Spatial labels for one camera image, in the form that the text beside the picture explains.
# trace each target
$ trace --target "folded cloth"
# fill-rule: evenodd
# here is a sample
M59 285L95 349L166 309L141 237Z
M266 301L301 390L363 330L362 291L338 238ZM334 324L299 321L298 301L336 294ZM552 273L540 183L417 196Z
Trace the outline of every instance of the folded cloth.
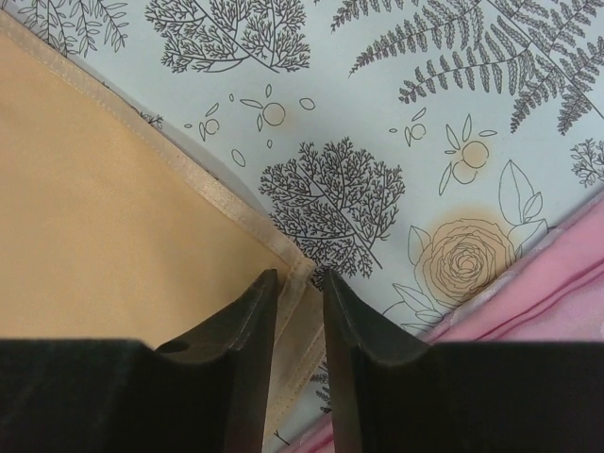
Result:
M601 192L423 340L603 340L603 225ZM331 419L325 416L284 451L333 448Z

